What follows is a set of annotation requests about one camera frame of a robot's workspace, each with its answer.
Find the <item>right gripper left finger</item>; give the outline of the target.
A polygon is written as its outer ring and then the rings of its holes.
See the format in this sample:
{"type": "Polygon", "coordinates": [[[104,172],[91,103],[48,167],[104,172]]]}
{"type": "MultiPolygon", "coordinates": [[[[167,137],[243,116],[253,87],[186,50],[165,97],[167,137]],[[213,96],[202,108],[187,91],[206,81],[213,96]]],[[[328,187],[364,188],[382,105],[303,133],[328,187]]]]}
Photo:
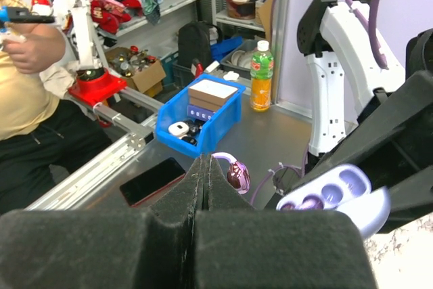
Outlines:
{"type": "Polygon", "coordinates": [[[15,210],[1,218],[2,288],[193,288],[206,157],[151,208],[15,210]]]}

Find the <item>lavender earbud charging case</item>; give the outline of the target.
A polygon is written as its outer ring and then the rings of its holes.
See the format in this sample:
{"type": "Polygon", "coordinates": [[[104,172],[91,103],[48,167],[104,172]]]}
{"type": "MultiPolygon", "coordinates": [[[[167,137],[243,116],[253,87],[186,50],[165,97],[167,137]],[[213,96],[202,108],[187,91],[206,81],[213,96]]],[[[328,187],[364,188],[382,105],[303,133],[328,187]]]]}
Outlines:
{"type": "Polygon", "coordinates": [[[373,190],[369,177],[353,164],[336,166],[286,194],[279,200],[276,209],[280,210],[286,202],[300,204],[307,196],[320,197],[324,203],[323,210],[335,210],[347,215],[364,239],[381,230],[391,210],[388,188],[373,190]]]}

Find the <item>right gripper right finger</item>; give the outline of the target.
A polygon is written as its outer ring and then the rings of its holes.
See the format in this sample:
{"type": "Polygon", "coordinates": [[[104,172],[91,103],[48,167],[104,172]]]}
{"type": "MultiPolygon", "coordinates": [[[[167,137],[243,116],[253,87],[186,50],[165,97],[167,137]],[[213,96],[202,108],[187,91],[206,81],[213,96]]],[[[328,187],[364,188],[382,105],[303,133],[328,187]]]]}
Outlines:
{"type": "Polygon", "coordinates": [[[191,166],[200,189],[193,230],[196,288],[375,288],[355,224],[335,211],[254,210],[225,188],[208,156],[191,166]]]}

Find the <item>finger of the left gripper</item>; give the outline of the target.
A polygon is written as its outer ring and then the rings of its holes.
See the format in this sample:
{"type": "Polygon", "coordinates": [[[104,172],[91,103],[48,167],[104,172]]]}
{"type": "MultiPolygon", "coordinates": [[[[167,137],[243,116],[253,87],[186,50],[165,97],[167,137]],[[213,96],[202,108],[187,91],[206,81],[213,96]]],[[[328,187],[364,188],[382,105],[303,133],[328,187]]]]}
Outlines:
{"type": "Polygon", "coordinates": [[[388,234],[432,212],[432,167],[410,176],[390,189],[391,211],[382,228],[388,234]]]}
{"type": "Polygon", "coordinates": [[[387,187],[389,191],[432,167],[430,71],[415,72],[303,178],[281,185],[280,189],[289,194],[341,164],[359,167],[369,177],[373,189],[387,187]]]}

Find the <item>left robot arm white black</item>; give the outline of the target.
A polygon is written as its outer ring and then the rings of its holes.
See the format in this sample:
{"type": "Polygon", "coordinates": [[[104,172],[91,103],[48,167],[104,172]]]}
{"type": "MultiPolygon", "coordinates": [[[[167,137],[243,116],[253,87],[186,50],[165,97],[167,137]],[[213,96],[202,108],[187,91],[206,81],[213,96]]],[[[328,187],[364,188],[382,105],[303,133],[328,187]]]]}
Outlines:
{"type": "Polygon", "coordinates": [[[312,0],[297,44],[313,77],[309,147],[281,167],[269,208],[330,209],[366,238],[432,212],[432,31],[402,66],[373,30],[377,0],[312,0]]]}

